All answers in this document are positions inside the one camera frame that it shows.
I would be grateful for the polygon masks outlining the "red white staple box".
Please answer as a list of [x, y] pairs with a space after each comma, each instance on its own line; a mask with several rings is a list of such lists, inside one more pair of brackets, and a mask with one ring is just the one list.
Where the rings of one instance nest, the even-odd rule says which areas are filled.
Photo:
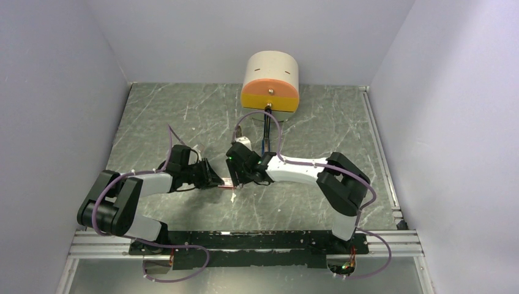
[[222, 183], [218, 185], [219, 188], [222, 189], [235, 189], [236, 186], [233, 183], [231, 178], [222, 178]]

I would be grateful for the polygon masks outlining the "beige white stapler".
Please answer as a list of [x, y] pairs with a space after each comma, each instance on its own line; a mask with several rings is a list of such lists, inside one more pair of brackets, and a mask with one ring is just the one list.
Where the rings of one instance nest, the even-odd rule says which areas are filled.
[[234, 132], [234, 138], [237, 141], [237, 139], [240, 138], [241, 136], [242, 136], [242, 127], [241, 127], [241, 125], [238, 125]]

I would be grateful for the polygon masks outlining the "blue black stapler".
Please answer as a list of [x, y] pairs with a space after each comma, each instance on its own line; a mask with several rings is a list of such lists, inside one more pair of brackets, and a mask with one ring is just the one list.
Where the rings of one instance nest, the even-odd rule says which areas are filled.
[[266, 113], [272, 113], [271, 104], [267, 104], [264, 109], [264, 127], [263, 127], [263, 139], [262, 139], [262, 151], [261, 154], [270, 151], [270, 129], [271, 129], [271, 117]]

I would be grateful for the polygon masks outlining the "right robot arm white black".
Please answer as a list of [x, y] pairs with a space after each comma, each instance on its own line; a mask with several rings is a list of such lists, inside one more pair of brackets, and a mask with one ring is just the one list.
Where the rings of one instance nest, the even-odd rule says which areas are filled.
[[301, 159], [266, 152], [262, 156], [234, 142], [226, 152], [233, 186], [248, 183], [294, 182], [317, 186], [334, 209], [331, 248], [346, 253], [354, 244], [361, 204], [370, 187], [369, 177], [341, 153]]

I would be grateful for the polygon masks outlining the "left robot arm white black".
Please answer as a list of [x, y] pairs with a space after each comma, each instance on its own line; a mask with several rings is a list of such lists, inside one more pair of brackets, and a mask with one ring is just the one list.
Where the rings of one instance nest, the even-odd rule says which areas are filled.
[[140, 198], [182, 192], [184, 185], [194, 190], [223, 183], [206, 158], [191, 147], [174, 145], [158, 170], [102, 171], [77, 212], [77, 222], [104, 234], [143, 239], [148, 250], [160, 255], [170, 245], [168, 227], [137, 213]]

